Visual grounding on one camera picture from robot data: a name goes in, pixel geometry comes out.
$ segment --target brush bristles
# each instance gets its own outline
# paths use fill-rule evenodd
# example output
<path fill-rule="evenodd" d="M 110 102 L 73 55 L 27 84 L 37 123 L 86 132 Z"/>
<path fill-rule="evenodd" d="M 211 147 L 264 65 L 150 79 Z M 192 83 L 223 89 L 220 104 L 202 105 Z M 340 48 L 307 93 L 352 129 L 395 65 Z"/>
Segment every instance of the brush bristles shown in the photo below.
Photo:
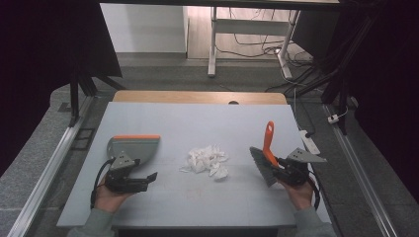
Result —
<path fill-rule="evenodd" d="M 270 187 L 274 183 L 277 182 L 277 179 L 274 177 L 272 173 L 271 163 L 266 159 L 263 151 L 256 147 L 250 147 L 250 154 L 255 161 L 256 167 L 258 167 L 259 172 L 261 173 L 263 179 L 266 182 L 266 185 Z"/>

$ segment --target power adapter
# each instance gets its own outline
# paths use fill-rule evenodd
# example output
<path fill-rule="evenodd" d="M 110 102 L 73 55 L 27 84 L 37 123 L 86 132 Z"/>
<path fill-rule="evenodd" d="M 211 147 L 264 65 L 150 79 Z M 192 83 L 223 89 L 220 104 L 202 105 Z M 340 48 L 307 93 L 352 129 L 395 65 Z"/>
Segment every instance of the power adapter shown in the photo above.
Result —
<path fill-rule="evenodd" d="M 336 121 L 339 120 L 339 117 L 337 115 L 328 117 L 327 120 L 329 121 L 329 123 L 335 123 Z"/>

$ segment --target crumpled paper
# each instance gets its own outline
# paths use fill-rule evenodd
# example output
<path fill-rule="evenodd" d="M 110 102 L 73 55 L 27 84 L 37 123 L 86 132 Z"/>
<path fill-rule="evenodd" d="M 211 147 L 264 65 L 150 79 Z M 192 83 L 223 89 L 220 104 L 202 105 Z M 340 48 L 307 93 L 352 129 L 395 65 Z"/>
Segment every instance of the crumpled paper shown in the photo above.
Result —
<path fill-rule="evenodd" d="M 228 160 L 225 152 L 218 146 L 210 145 L 206 148 L 194 148 L 189 152 L 188 165 L 179 169 L 181 172 L 209 171 L 209 176 L 214 176 L 216 181 L 222 181 L 228 176 L 228 170 L 220 163 Z"/>

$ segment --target wooden floor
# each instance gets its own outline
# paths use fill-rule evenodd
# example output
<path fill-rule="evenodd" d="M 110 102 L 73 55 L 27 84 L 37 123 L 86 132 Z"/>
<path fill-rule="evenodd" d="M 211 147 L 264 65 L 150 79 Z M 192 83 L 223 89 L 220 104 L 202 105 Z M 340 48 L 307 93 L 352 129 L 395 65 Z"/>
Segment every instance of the wooden floor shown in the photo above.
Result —
<path fill-rule="evenodd" d="M 217 8 L 217 17 L 219 19 L 241 19 L 241 20 L 259 20 L 259 21 L 281 21 L 289 20 L 289 10 L 271 10 L 271 9 L 245 9 L 245 8 Z M 190 59 L 206 59 L 209 58 L 210 53 L 210 7 L 188 7 L 189 18 L 189 33 L 188 33 L 188 58 Z M 233 53 L 226 53 L 218 51 L 216 58 L 231 58 L 231 59 L 276 59 L 273 52 L 271 55 L 262 55 L 254 57 L 254 55 L 264 54 L 263 48 L 281 46 L 284 37 L 274 36 L 248 36 L 248 35 L 234 35 L 233 34 L 217 34 L 215 45 L 219 50 L 231 51 L 239 54 L 248 55 L 239 56 Z M 240 43 L 259 43 L 254 45 L 246 45 Z M 291 55 L 302 52 L 303 50 L 296 44 L 289 46 L 289 53 Z M 300 55 L 302 57 L 309 57 L 308 53 Z"/>

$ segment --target hand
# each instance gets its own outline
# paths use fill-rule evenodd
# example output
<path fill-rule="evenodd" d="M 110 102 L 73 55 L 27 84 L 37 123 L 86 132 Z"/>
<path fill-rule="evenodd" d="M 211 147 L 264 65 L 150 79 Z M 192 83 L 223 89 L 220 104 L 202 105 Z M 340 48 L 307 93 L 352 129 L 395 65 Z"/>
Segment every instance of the hand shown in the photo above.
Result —
<path fill-rule="evenodd" d="M 278 183 L 280 183 L 286 188 L 290 200 L 297 210 L 302 210 L 311 207 L 313 188 L 308 182 L 305 182 L 301 186 L 295 187 L 289 186 L 280 180 L 278 180 Z"/>
<path fill-rule="evenodd" d="M 96 188 L 95 208 L 115 213 L 123 202 L 134 194 L 117 194 L 105 186 L 105 177 Z"/>

